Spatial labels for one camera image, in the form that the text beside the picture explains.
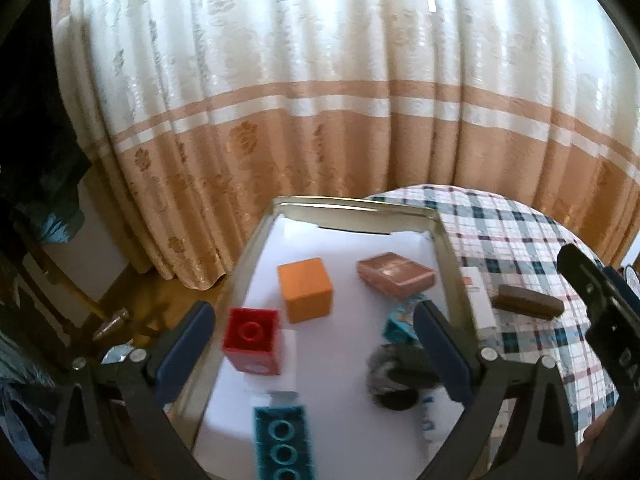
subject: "floor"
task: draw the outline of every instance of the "floor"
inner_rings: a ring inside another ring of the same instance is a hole
[[[197,300],[215,304],[224,278],[209,290],[193,290],[177,278],[164,280],[155,270],[145,274],[127,267],[100,300],[100,306],[108,313],[126,308],[135,322],[152,329],[164,331],[176,326]],[[100,326],[100,320],[90,316],[82,326],[82,335],[76,346],[90,355],[101,356],[111,346],[133,339],[134,346],[148,346],[154,340],[134,333],[131,325],[124,325],[113,333],[92,342],[92,335]]]

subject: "sheer curtain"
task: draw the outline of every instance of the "sheer curtain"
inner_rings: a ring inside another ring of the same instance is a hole
[[[607,262],[640,226],[639,70],[596,0],[60,0],[56,21],[140,270],[211,286],[279,194],[488,190]]]

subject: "checkered tablecloth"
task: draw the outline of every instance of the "checkered tablecloth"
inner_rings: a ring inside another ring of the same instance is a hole
[[[493,193],[428,185],[397,189],[370,199],[435,209],[460,266],[480,269],[490,297],[501,283],[507,283],[564,301],[564,314],[552,321],[494,310],[502,333],[483,344],[494,346],[508,360],[532,363],[544,354],[556,359],[571,407],[576,441],[580,442],[582,431],[613,406],[617,393],[584,338],[590,325],[586,306],[560,276],[555,260],[560,247],[572,242],[602,266],[593,251],[555,220]],[[506,403],[492,441],[497,443],[503,436],[512,407],[512,402]]]

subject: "screw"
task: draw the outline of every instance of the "screw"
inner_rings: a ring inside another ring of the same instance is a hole
[[[74,370],[80,370],[81,368],[84,368],[85,365],[86,365],[86,359],[84,357],[76,357],[71,363],[71,367]]]
[[[493,348],[489,348],[485,346],[481,351],[480,355],[486,361],[495,361],[498,358],[498,352],[496,352]]]
[[[144,348],[136,348],[129,354],[129,359],[135,363],[144,361],[146,359],[146,350]]]
[[[552,370],[553,368],[556,367],[556,360],[553,359],[550,355],[543,355],[542,365],[543,367],[549,368],[549,370]]]

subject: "tablecloth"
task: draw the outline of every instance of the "tablecloth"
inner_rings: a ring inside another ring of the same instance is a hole
[[[452,186],[411,186],[369,197],[435,209],[460,266],[478,267],[489,296],[501,283],[551,294],[564,301],[564,314],[551,321],[495,310],[500,334],[482,341],[508,360],[533,363],[544,354],[558,362],[571,408],[576,442],[617,393],[584,338],[590,326],[584,302],[558,273],[562,245],[576,244],[602,268],[598,257],[558,222],[514,200]],[[513,401],[506,401],[492,433],[492,455],[504,435]]]

